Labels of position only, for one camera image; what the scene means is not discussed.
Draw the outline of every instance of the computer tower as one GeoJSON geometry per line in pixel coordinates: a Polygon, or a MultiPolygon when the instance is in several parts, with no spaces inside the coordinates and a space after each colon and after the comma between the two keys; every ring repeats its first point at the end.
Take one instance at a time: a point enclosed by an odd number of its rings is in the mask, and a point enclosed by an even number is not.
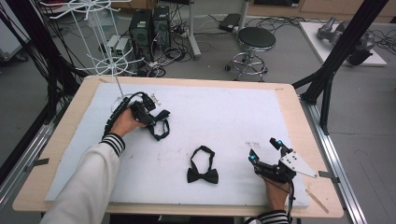
{"type": "Polygon", "coordinates": [[[157,49],[169,49],[171,47],[171,27],[168,6],[154,8],[154,34],[157,39],[157,49]]]}
{"type": "Polygon", "coordinates": [[[129,25],[129,34],[132,41],[137,44],[140,50],[143,50],[144,57],[147,60],[152,60],[154,24],[150,9],[137,9],[135,11],[129,25]]]}

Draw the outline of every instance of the hand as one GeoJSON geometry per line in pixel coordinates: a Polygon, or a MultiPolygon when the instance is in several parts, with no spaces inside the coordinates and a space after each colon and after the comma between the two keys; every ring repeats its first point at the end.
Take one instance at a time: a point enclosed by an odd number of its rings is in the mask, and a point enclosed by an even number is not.
{"type": "Polygon", "coordinates": [[[270,210],[284,210],[289,194],[289,184],[282,184],[268,178],[264,178],[264,182],[270,210]]]}
{"type": "Polygon", "coordinates": [[[125,134],[133,131],[136,127],[143,128],[146,127],[146,125],[136,121],[131,109],[127,108],[116,119],[110,132],[123,137],[125,134]]]}

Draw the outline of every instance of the white board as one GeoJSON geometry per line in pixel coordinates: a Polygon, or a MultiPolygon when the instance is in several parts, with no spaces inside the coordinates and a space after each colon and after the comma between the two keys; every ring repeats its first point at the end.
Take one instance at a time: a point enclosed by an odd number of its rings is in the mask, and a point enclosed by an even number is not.
{"type": "MultiPolygon", "coordinates": [[[[126,149],[111,202],[170,204],[264,205],[265,186],[248,161],[253,147],[264,162],[275,164],[279,152],[269,143],[274,137],[292,147],[274,91],[190,86],[121,85],[123,92],[152,93],[161,103],[151,113],[171,112],[170,134],[157,142],[147,129],[124,136],[126,149]],[[215,151],[213,169],[219,183],[187,183],[190,158],[199,146],[215,151]]],[[[53,201],[74,173],[83,151],[100,141],[111,106],[120,95],[115,84],[101,84],[66,149],[47,195],[53,201]]],[[[161,125],[156,132],[161,133],[161,125]]],[[[208,154],[193,158],[200,173],[208,154]]],[[[300,176],[294,178],[295,206],[308,206],[300,176]]]]}
{"type": "MultiPolygon", "coordinates": [[[[304,32],[305,37],[309,40],[312,48],[315,50],[315,53],[318,55],[322,62],[326,61],[327,57],[329,57],[330,52],[332,51],[333,45],[329,43],[329,40],[326,39],[318,39],[318,28],[322,27],[325,23],[316,23],[316,22],[300,22],[300,26],[304,32]]],[[[332,30],[334,31],[337,28],[338,24],[334,24],[332,26],[332,30]]],[[[360,66],[385,66],[387,63],[375,52],[375,50],[371,49],[372,56],[370,56],[366,61],[360,64],[360,66]]],[[[343,65],[350,65],[348,62],[344,62],[343,65]]]]}

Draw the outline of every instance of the black bow tie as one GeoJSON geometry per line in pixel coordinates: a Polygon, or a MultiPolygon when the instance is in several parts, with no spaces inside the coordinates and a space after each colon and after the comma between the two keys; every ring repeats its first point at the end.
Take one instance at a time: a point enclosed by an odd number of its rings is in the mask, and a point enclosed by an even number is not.
{"type": "Polygon", "coordinates": [[[191,156],[191,167],[192,168],[189,168],[189,171],[187,172],[187,182],[191,183],[191,182],[197,181],[198,179],[204,179],[207,182],[212,183],[212,184],[219,183],[218,171],[216,169],[212,170],[212,162],[213,162],[214,156],[215,156],[215,152],[210,150],[210,148],[208,148],[208,147],[200,146],[199,148],[195,149],[194,153],[191,156]],[[195,156],[195,154],[199,150],[203,150],[207,153],[210,153],[209,168],[207,168],[207,172],[205,174],[200,174],[198,172],[198,169],[197,169],[195,163],[192,161],[192,158],[195,156]]]}
{"type": "Polygon", "coordinates": [[[198,179],[204,179],[209,183],[217,184],[219,183],[219,174],[216,169],[206,172],[206,174],[199,174],[197,170],[189,168],[187,172],[187,182],[191,183],[197,181],[198,179]]]}
{"type": "Polygon", "coordinates": [[[163,110],[161,111],[160,114],[157,115],[157,117],[152,117],[151,118],[155,121],[154,123],[156,124],[158,121],[162,120],[163,121],[163,134],[158,135],[154,132],[154,125],[150,124],[148,126],[146,126],[149,130],[149,132],[151,133],[152,136],[154,136],[155,139],[157,139],[157,141],[160,141],[161,139],[165,138],[166,136],[168,136],[170,129],[169,129],[169,123],[168,120],[166,118],[169,117],[169,114],[171,112],[167,111],[167,110],[163,110]]]}

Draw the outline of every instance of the round stool seat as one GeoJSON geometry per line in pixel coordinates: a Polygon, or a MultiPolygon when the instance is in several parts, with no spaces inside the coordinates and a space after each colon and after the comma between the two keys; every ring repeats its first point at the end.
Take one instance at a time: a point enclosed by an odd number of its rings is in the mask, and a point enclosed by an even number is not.
{"type": "Polygon", "coordinates": [[[246,27],[238,32],[238,39],[244,47],[272,49],[276,39],[269,31],[259,27],[246,27]]]}

